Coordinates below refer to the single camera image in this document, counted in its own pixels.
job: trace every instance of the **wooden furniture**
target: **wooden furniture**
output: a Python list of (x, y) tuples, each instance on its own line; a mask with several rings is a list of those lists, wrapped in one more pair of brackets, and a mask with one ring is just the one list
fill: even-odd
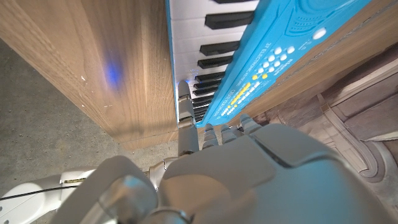
[[(2, 0), (0, 38), (124, 148), (177, 138), (163, 0)], [(243, 113), (255, 116), (395, 42), (398, 4), (374, 0)]]

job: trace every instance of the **wire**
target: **wire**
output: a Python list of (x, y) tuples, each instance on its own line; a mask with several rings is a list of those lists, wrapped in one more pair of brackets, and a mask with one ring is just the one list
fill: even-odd
[(52, 191), (52, 190), (62, 190), (62, 189), (77, 188), (77, 187), (78, 187), (78, 185), (66, 186), (66, 187), (54, 187), (54, 188), (51, 188), (51, 189), (44, 189), (44, 190), (38, 190), (38, 191), (35, 191), (35, 192), (29, 192), (29, 193), (24, 193), (24, 194), (19, 194), (19, 195), (3, 197), (3, 198), (0, 198), (0, 201), (12, 199), (12, 198), (17, 198), (17, 197), (28, 196), (28, 195), (37, 194), (37, 193), (48, 192), (48, 191)]

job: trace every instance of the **toy keyboard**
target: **toy keyboard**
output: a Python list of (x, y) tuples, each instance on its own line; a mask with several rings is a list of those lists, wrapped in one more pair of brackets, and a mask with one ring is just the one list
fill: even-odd
[(370, 0), (166, 0), (178, 83), (197, 127), (227, 123)]

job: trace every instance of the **black piano key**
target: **black piano key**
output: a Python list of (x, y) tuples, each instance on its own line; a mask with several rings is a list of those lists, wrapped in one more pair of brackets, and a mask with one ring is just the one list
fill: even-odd
[(207, 81), (213, 81), (213, 80), (218, 80), (220, 78), (223, 78), (225, 76), (225, 72), (217, 72), (217, 73), (212, 73), (208, 75), (199, 75), (195, 77), (195, 80), (198, 82), (207, 82)]
[(203, 59), (198, 61), (198, 66), (202, 69), (215, 68), (223, 65), (227, 65), (232, 62), (232, 56)]
[(196, 122), (200, 122), (200, 121), (202, 121), (202, 120), (203, 120), (203, 117), (195, 118), (195, 121), (196, 121)]
[(199, 107), (199, 108), (194, 108), (193, 109), (193, 113), (199, 113), (199, 112), (206, 111), (207, 108), (209, 108), (209, 106), (202, 106), (202, 107)]
[(195, 114), (195, 117), (197, 117), (197, 116), (203, 116), (203, 115), (205, 115), (205, 113), (206, 113), (206, 111), (196, 113), (196, 114)]
[(192, 102), (193, 103), (201, 103), (201, 102), (206, 102), (206, 101), (211, 101), (211, 99), (213, 99), (213, 97), (214, 97), (214, 95), (211, 95), (211, 96), (203, 96), (203, 97), (200, 97), (200, 98), (194, 98), (194, 99), (192, 99)]
[(217, 91), (217, 89), (218, 89), (218, 86), (207, 88), (204, 90), (193, 90), (193, 94), (195, 94), (195, 96), (202, 96), (202, 95), (206, 95), (209, 93), (214, 93), (215, 91)]
[(195, 87), (197, 90), (202, 90), (205, 88), (219, 86), (220, 83), (221, 83), (221, 80), (215, 80), (215, 81), (211, 81), (211, 82), (196, 83), (193, 85), (193, 87)]
[(220, 44), (208, 44), (200, 46), (200, 52), (206, 56), (224, 54), (239, 48), (239, 41), (225, 42)]
[(232, 12), (206, 15), (205, 25), (210, 29), (225, 29), (250, 24), (254, 19), (254, 11)]
[(203, 101), (203, 102), (200, 102), (200, 103), (192, 103), (192, 106), (193, 106), (194, 108), (197, 108), (197, 107), (199, 107), (199, 106), (204, 106), (204, 105), (207, 105), (207, 104), (209, 104), (209, 103), (211, 103), (211, 100)]
[(217, 2), (218, 4), (224, 4), (224, 3), (238, 3), (238, 2), (247, 2), (247, 1), (253, 1), (253, 0), (213, 0)]

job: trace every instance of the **piano key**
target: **piano key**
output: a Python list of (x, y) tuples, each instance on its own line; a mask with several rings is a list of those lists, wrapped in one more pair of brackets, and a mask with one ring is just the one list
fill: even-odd
[(214, 95), (211, 96), (204, 96), (204, 97), (200, 97), (200, 98), (195, 98), (192, 99), (193, 103), (201, 103), (201, 102), (206, 102), (206, 101), (211, 101), (213, 99)]
[(234, 52), (239, 48), (239, 41), (233, 42), (224, 42), (218, 44), (208, 44), (200, 46), (200, 52), (203, 55), (210, 56), (210, 55), (219, 55), (225, 54), (228, 52)]
[(185, 65), (185, 64), (189, 64), (189, 63), (197, 63), (198, 60), (203, 60), (203, 59), (232, 56), (233, 53), (234, 52), (228, 52), (228, 53), (221, 54), (221, 55), (205, 56), (202, 53), (200, 53), (199, 50), (197, 50), (196, 52), (173, 54), (173, 58), (176, 63)]
[(225, 72), (217, 72), (208, 75), (199, 75), (195, 77), (195, 80), (198, 82), (208, 82), (212, 80), (219, 80), (225, 76)]
[(173, 40), (244, 32), (247, 26), (245, 25), (245, 26), (213, 30), (207, 26), (204, 26), (205, 18), (189, 19), (185, 21), (171, 21), (171, 24), (172, 24)]
[(203, 82), (203, 83), (196, 83), (193, 85), (194, 88), (197, 90), (205, 89), (205, 88), (211, 88), (214, 86), (219, 86), (221, 83), (221, 80), (215, 80), (211, 82)]
[(209, 108), (209, 106), (202, 106), (202, 107), (199, 107), (199, 108), (194, 108), (193, 109), (193, 113), (203, 112), (203, 111), (206, 111), (208, 108)]
[(199, 112), (199, 113), (194, 114), (194, 117), (203, 116), (203, 115), (205, 115), (205, 114), (206, 114), (206, 111)]
[(256, 9), (259, 1), (245, 0), (170, 0), (171, 20), (195, 19), (207, 14), (244, 12)]
[(204, 102), (201, 102), (201, 103), (193, 103), (192, 105), (193, 105), (194, 108), (197, 108), (197, 107), (209, 105), (210, 103), (211, 103), (211, 100), (204, 101)]
[(202, 121), (202, 120), (203, 120), (203, 117), (195, 118), (195, 121), (196, 121), (196, 122), (200, 122), (200, 121)]
[(227, 65), (223, 65), (216, 68), (207, 68), (202, 69), (198, 66), (198, 64), (186, 64), (186, 65), (179, 65), (174, 64), (174, 74), (175, 79), (180, 80), (193, 80), (197, 75), (207, 75), (216, 72), (224, 72)]
[(227, 29), (250, 24), (254, 19), (254, 11), (230, 12), (224, 14), (208, 14), (205, 25), (211, 29)]
[(202, 69), (215, 68), (223, 65), (227, 65), (232, 62), (232, 56), (218, 57), (211, 59), (203, 59), (198, 61), (198, 66)]
[(202, 45), (239, 41), (242, 35), (242, 32), (237, 32), (233, 34), (212, 35), (189, 39), (172, 39), (173, 54), (197, 52)]
[(204, 90), (194, 90), (193, 94), (195, 94), (195, 96), (202, 96), (202, 95), (205, 95), (205, 94), (214, 93), (215, 91), (217, 91), (217, 89), (218, 89), (218, 86), (207, 88), (207, 89), (204, 89)]

